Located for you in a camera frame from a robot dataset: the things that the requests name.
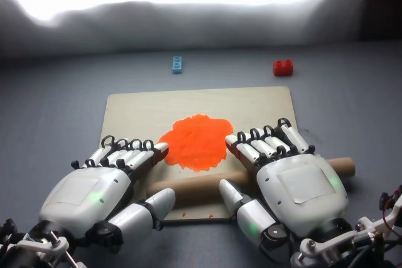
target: wooden board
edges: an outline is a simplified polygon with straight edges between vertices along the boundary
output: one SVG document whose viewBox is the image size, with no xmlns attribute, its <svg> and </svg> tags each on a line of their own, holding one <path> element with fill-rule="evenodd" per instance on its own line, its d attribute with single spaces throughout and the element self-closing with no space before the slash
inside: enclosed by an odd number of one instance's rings
<svg viewBox="0 0 402 268">
<path fill-rule="evenodd" d="M 276 125 L 280 117 L 286 117 L 296 127 L 295 113 L 287 87 L 253 87 L 208 90 L 186 90 L 167 92 L 145 92 L 138 94 L 113 94 L 107 100 L 101 138 L 113 135 L 116 138 L 152 139 L 157 142 L 172 129 L 175 121 L 194 114 L 207 114 L 211 118 L 227 119 L 238 131 L 249 131 L 252 127 Z M 228 152 L 227 159 L 209 171 L 196 173 L 182 169 L 178 164 L 169 166 L 165 162 L 156 165 L 149 175 L 134 187 L 134 201 L 145 198 L 148 183 L 226 173 L 243 170 L 241 163 Z M 173 210 L 167 220 L 228 218 L 229 212 L 223 202 L 194 205 Z"/>
</svg>

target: wooden rolling pin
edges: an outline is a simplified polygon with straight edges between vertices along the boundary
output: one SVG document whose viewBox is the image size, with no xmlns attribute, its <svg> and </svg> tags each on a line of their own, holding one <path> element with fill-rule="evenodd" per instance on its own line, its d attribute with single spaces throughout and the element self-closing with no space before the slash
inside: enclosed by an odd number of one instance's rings
<svg viewBox="0 0 402 268">
<path fill-rule="evenodd" d="M 354 176 L 355 166 L 352 158 L 333 158 L 327 162 L 340 178 Z M 152 183 L 146 188 L 146 196 L 150 197 L 157 192 L 171 188 L 176 194 L 176 206 L 181 207 L 198 202 L 208 202 L 220 198 L 219 182 L 222 179 L 232 180 L 244 193 L 257 192 L 256 182 L 246 171 L 211 174 L 206 176 L 166 180 Z"/>
</svg>

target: flattened orange clay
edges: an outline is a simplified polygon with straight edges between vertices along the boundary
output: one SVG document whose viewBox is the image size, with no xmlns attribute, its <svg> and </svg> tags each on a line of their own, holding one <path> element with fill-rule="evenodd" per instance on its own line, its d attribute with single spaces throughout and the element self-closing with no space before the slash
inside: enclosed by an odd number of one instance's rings
<svg viewBox="0 0 402 268">
<path fill-rule="evenodd" d="M 233 132 L 232 124 L 225 119 L 211 119 L 197 114 L 173 124 L 173 130 L 159 142 L 167 142 L 167 164 L 179 164 L 183 169 L 208 171 L 226 158 L 225 137 Z"/>
</svg>

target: tabletop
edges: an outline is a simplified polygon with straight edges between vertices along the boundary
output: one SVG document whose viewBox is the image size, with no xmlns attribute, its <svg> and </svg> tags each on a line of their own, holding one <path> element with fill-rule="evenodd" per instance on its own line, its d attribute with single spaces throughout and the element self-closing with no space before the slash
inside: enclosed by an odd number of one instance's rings
<svg viewBox="0 0 402 268">
<path fill-rule="evenodd" d="M 289 87 L 299 131 L 319 154 L 354 158 L 356 175 L 344 180 L 348 222 L 377 220 L 381 193 L 402 183 L 401 50 L 394 41 L 1 62 L 0 222 L 13 218 L 22 232 L 37 223 L 70 162 L 97 148 L 110 94 L 262 86 Z M 175 55 L 183 57 L 181 75 L 171 72 Z M 273 62 L 287 58 L 293 75 L 274 77 Z M 100 250 L 78 249 L 74 258 L 88 267 L 274 266 L 233 223 L 167 225 L 130 254 Z M 400 262 L 400 252 L 387 257 Z"/>
</svg>

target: orange dough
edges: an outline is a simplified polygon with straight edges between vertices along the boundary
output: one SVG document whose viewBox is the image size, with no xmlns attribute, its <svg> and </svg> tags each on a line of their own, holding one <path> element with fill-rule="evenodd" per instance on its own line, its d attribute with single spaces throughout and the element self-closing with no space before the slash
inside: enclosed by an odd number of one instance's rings
<svg viewBox="0 0 402 268">
<path fill-rule="evenodd" d="M 208 171 L 226 158 L 225 136 L 233 132 L 225 119 L 210 119 L 197 114 L 173 124 L 173 130 L 162 136 L 159 142 L 167 142 L 167 164 L 179 164 L 196 172 Z"/>
</svg>

